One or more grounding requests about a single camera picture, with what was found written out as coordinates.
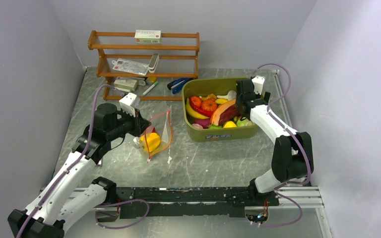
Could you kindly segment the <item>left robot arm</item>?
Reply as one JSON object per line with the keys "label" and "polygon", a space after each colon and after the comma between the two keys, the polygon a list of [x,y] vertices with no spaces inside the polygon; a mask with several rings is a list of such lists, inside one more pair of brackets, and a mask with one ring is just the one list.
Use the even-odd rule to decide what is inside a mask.
{"label": "left robot arm", "polygon": [[62,238],[70,226],[94,207],[118,201],[113,181],[98,177],[86,191],[68,202],[84,176],[127,134],[142,135],[151,122],[131,106],[118,110],[111,103],[93,106],[89,126],[77,139],[65,164],[45,189],[23,210],[14,209],[8,223],[16,238]]}

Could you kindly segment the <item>yellow bell pepper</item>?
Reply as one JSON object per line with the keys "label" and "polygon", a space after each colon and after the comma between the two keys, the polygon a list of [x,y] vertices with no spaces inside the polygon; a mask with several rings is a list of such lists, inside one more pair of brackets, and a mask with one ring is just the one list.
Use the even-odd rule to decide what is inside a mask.
{"label": "yellow bell pepper", "polygon": [[157,133],[150,133],[140,137],[140,142],[147,153],[153,152],[161,144],[161,137]]}

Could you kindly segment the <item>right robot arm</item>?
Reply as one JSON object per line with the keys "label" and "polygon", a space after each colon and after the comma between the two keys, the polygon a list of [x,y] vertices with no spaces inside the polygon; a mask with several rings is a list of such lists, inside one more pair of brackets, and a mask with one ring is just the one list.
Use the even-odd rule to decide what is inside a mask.
{"label": "right robot arm", "polygon": [[275,114],[268,94],[262,93],[264,81],[256,76],[236,82],[236,108],[274,144],[270,169],[250,182],[248,200],[253,205],[260,205],[268,193],[287,183],[297,183],[298,179],[309,183],[314,171],[311,136],[293,129]]}

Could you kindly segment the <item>clear zip top bag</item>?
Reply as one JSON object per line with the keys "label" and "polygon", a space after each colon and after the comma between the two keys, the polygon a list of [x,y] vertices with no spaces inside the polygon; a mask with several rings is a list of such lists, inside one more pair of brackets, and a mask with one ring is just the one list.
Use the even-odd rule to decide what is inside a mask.
{"label": "clear zip top bag", "polygon": [[154,107],[149,113],[151,125],[133,139],[135,148],[148,163],[154,156],[168,149],[173,141],[171,110],[167,104]]}

